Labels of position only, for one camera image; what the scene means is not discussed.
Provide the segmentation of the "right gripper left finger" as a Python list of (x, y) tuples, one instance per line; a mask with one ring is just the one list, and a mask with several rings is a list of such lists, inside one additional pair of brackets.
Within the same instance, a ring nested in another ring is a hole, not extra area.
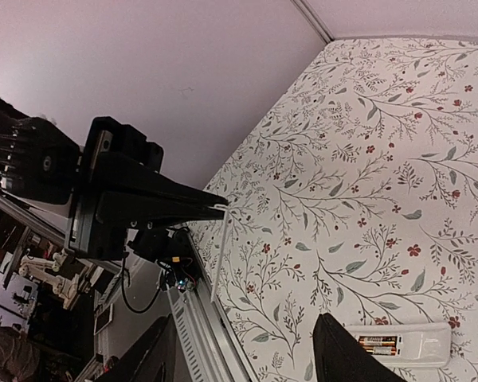
[(158, 317), (129, 350), (95, 381), (174, 381), (177, 336), (173, 315)]

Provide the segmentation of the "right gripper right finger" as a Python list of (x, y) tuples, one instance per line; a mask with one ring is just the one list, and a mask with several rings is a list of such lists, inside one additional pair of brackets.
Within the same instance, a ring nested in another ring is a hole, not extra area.
[(313, 334), (318, 382), (404, 382), (369, 355), (329, 313), (320, 314)]

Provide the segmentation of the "white remote battery cover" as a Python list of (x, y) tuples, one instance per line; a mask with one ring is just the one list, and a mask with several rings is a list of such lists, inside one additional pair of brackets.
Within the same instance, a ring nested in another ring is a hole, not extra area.
[(222, 261), (225, 254), (225, 244), (227, 239), (227, 232), (228, 232), (228, 220), (229, 220), (229, 206), (225, 205), (216, 205), (216, 209), (222, 211), (224, 213), (222, 226), (221, 226), (221, 241), (219, 244), (219, 253), (216, 262), (215, 274), (212, 282), (212, 288), (210, 293), (210, 302), (215, 303), (217, 299), (217, 288), (220, 280), (220, 273), (222, 267)]

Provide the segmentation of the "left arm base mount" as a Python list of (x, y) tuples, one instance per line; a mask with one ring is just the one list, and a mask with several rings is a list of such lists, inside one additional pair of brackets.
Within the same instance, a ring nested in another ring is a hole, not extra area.
[(162, 290), (176, 288), (184, 293), (198, 285), (202, 273), (188, 228), (138, 231), (127, 245), (135, 255), (162, 269)]

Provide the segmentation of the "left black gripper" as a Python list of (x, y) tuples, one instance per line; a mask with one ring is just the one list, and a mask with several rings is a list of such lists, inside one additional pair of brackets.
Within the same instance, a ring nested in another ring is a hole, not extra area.
[(158, 173), (163, 148), (131, 125), (97, 117), (88, 132), (69, 209), (65, 247), (83, 259), (122, 259), (131, 228), (223, 220), (219, 195)]

